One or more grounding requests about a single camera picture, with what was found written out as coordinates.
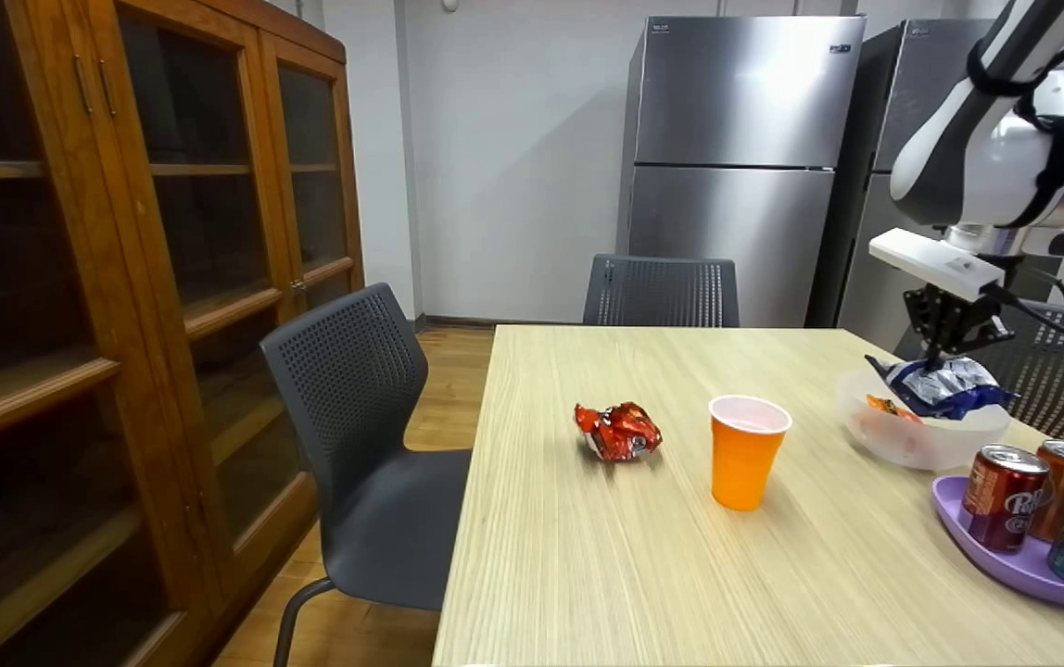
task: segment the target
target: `wooden table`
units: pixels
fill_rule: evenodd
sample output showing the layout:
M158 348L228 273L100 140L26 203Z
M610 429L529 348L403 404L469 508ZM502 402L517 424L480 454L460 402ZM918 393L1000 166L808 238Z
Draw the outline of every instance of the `wooden table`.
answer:
M847 440L834 385L863 353L843 332L502 328L435 664L1064 664L1064 609L977 572L932 476ZM713 393L794 413L762 513L713 502ZM595 462L575 402L640 402L664 455Z

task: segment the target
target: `glass cabinet door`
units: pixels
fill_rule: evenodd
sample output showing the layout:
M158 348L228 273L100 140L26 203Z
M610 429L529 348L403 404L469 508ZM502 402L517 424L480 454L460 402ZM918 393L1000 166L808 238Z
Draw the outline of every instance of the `glass cabinet door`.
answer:
M345 71L291 43L266 45L266 67L286 134L277 161L297 256L293 290L299 309L310 309L356 290L364 273Z
M86 301L104 270L77 260L68 166L32 114L73 86L56 91L16 50L53 30L53 12L0 0L0 664L120 664L167 621L167 595L123 455L123 369Z
M240 22L202 4L120 9L145 161L157 177L191 345L194 424L215 480L228 550L270 551L299 480L260 338L281 318L277 193L260 123L260 61Z

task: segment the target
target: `orange cup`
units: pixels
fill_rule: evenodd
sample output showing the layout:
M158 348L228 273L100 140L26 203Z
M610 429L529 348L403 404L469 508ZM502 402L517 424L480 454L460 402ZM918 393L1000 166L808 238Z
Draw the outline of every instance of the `orange cup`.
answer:
M794 427L789 413L763 396L713 396L713 498L722 508L753 513L763 502L768 472Z

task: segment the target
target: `wooden floor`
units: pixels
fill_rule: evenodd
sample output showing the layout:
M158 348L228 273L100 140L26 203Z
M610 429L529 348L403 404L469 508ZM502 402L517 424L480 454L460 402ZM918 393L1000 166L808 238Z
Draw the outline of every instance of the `wooden floor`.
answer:
M420 413L409 427L411 450L469 450L480 424L492 328L430 322L420 328L430 380ZM306 584L320 579L315 527L291 558L260 606L218 654L215 667L262 667L276 656L276 633L286 601ZM439 617L396 611L341 595L306 606L293 643L293 667L423 667L430 664Z

